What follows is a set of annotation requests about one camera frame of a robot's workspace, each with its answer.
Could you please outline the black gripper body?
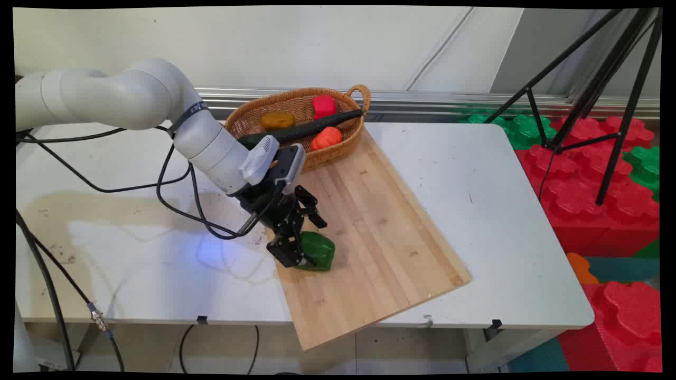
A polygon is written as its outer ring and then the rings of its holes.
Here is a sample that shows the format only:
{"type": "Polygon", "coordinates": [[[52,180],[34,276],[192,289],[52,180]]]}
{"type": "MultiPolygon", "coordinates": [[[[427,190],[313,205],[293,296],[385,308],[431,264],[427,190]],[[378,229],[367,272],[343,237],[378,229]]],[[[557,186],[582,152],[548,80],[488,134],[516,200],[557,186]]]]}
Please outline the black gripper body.
{"type": "Polygon", "coordinates": [[[244,235],[259,222],[275,235],[299,235],[299,201],[296,182],[264,180],[258,185],[246,185],[234,197],[244,211],[250,214],[237,233],[244,235]]]}

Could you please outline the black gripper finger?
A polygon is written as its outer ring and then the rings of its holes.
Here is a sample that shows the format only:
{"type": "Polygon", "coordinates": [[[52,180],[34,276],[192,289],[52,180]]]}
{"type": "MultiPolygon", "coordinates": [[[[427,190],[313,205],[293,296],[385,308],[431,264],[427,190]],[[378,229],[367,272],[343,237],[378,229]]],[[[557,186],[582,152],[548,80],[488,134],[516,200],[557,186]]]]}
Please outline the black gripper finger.
{"type": "Polygon", "coordinates": [[[313,262],[306,257],[301,238],[304,218],[285,218],[273,224],[273,239],[267,244],[267,250],[285,268],[313,262]]]}
{"type": "Polygon", "coordinates": [[[317,229],[327,227],[327,222],[317,209],[318,200],[302,185],[294,189],[294,207],[292,207],[292,226],[301,229],[307,218],[317,229]]]}

